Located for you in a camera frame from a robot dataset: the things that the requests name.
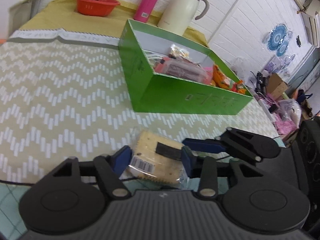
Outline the cracker pack clear wrapper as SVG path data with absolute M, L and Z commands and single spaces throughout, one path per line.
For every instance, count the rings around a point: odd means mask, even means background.
M 188 180 L 181 162 L 183 144 L 143 130 L 136 136 L 129 172 L 139 179 L 178 185 Z

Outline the orange snack packet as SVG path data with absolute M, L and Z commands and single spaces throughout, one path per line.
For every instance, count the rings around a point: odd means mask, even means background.
M 216 64 L 213 66 L 212 84 L 216 87 L 242 95 L 246 93 L 246 89 L 242 80 L 233 81 L 232 79 L 227 77 Z

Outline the dark snack bar red wrapper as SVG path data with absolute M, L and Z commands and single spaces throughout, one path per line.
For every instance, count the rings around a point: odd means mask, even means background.
M 206 71 L 200 67 L 177 63 L 166 65 L 163 73 L 199 83 L 204 83 L 208 77 Z

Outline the brown cardboard box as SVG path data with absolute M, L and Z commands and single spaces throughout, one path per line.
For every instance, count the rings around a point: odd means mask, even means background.
M 268 78 L 266 92 L 272 99 L 278 99 L 287 89 L 288 86 L 286 82 L 284 82 L 277 73 L 272 74 Z

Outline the small sausage snack pack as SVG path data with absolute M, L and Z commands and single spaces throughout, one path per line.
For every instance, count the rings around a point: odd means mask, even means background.
M 182 57 L 184 59 L 189 58 L 189 51 L 187 51 L 185 48 L 181 48 L 177 46 L 176 44 L 172 44 L 170 46 L 169 56 L 172 57 Z

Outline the blue paper fan decoration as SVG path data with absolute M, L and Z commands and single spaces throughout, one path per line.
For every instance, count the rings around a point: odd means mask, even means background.
M 262 43 L 277 57 L 283 57 L 292 40 L 293 32 L 283 23 L 276 25 L 263 39 Z

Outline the cream thermos jug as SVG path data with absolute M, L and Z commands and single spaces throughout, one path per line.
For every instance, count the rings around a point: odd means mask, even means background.
M 205 7 L 203 11 L 195 16 L 200 1 Z M 209 10 L 207 0 L 172 0 L 163 12 L 157 27 L 182 36 L 192 20 L 199 20 Z

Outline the red plastic basket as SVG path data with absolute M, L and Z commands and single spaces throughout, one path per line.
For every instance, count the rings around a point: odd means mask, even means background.
M 117 0 L 76 0 L 77 12 L 87 16 L 108 16 L 115 7 L 120 5 Z

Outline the pink thermos bottle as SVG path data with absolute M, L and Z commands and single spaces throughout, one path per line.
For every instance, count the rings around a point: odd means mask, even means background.
M 141 0 L 133 17 L 135 21 L 146 23 L 158 0 Z

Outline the white air conditioner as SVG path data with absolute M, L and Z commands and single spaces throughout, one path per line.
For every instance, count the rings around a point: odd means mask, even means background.
M 308 41 L 319 48 L 319 0 L 305 0 L 302 17 Z

